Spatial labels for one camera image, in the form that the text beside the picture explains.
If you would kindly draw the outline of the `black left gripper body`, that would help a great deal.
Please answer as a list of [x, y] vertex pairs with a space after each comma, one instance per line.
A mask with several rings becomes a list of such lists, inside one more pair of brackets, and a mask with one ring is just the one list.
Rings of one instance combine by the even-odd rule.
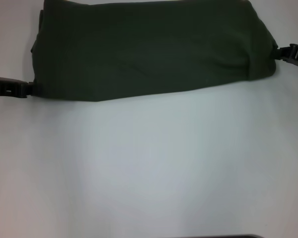
[[0, 96], [15, 96], [15, 81], [0, 77]]

